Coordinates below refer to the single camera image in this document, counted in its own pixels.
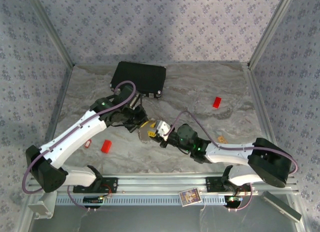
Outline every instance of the red object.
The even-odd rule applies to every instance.
[[[92,142],[91,139],[87,140],[84,147],[89,148],[89,146],[91,145],[91,142]]]
[[[105,140],[104,144],[102,145],[101,151],[106,154],[109,153],[109,149],[111,145],[112,145],[111,141]]]
[[[214,108],[217,108],[217,109],[218,109],[219,106],[220,106],[220,102],[221,102],[221,98],[220,98],[220,97],[216,97],[212,106],[213,106]]]

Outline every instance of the card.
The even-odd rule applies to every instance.
[[[189,206],[202,201],[197,188],[179,192],[180,200],[183,206]]]

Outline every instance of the black box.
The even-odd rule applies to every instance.
[[[111,90],[126,80],[132,81],[138,92],[151,98],[162,96],[166,79],[166,68],[133,62],[119,62],[111,80]]]

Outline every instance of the marble surface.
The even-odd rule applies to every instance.
[[[261,130],[242,66],[239,63],[192,63],[166,65],[166,80],[160,99],[144,98],[149,119],[172,123],[183,110],[189,110],[204,124],[213,138],[223,135],[229,143],[241,144],[261,136]],[[55,136],[77,121],[94,101],[111,95],[109,88],[115,66],[75,66],[59,117]],[[221,97],[219,109],[212,107]],[[188,123],[202,138],[201,128],[190,116],[182,116],[179,125]],[[100,151],[104,140],[112,141],[108,154]],[[223,172],[225,165],[199,164],[177,148],[160,148],[158,143],[139,140],[125,128],[109,127],[92,138],[91,146],[81,146],[66,164],[93,165],[103,174]]]

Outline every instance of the patterned wallpaper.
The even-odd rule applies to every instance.
[[[320,231],[320,0],[294,0],[254,73],[278,144],[296,174],[314,231]]]
[[[75,64],[248,61],[279,0],[41,0]]]
[[[66,67],[29,2],[0,1],[0,231],[11,232],[26,197],[25,149],[45,141]]]

